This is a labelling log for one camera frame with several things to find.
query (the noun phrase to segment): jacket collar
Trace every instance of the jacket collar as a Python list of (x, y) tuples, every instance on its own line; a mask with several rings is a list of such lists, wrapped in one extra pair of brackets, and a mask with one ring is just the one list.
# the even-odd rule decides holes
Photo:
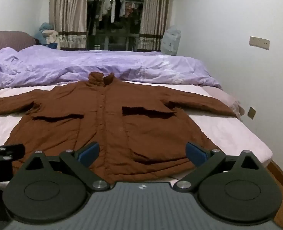
[(105, 77), (103, 76), (103, 73), (92, 72), (88, 76), (88, 81), (93, 85), (106, 86), (112, 83), (114, 79), (116, 79), (114, 73), (110, 73)]

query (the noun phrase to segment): round black disc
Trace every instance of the round black disc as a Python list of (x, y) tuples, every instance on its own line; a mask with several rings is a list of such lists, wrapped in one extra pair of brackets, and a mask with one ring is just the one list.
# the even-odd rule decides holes
[(10, 214), (23, 222), (50, 223), (67, 218), (85, 202), (86, 189), (73, 176), (34, 170), (10, 182), (3, 202)]
[(261, 222), (274, 216), (282, 197), (278, 186), (256, 170), (219, 173), (199, 187), (199, 200), (212, 214), (232, 222)]

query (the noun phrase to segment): jacket sleeve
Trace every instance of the jacket sleeve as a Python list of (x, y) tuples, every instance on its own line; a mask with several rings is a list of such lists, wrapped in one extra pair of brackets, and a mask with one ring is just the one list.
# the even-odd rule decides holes
[(159, 95), (161, 101), (167, 107), (188, 107), (202, 111), (209, 111), (218, 115), (236, 117), (235, 113), (218, 99), (195, 93), (187, 93), (175, 89), (160, 86)]
[(33, 106), (34, 101), (40, 99), (46, 92), (48, 91), (35, 89), (20, 95), (0, 98), (0, 115), (28, 110)]

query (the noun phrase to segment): triangular cutout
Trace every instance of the triangular cutout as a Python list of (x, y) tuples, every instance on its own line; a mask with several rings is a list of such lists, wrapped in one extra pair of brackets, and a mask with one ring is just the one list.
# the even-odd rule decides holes
[(258, 166), (255, 164), (255, 162), (250, 156), (245, 157), (241, 167), (244, 169), (258, 170)]
[(40, 157), (35, 157), (27, 166), (26, 170), (39, 170), (44, 167)]

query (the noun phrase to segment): beige curtain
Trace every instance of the beige curtain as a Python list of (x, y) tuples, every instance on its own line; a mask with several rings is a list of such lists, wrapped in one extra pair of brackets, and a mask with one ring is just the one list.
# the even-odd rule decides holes
[(139, 32), (139, 51), (159, 51), (167, 27), (171, 0), (145, 0)]
[(50, 0), (49, 23), (59, 33), (61, 50), (85, 50), (87, 0)]

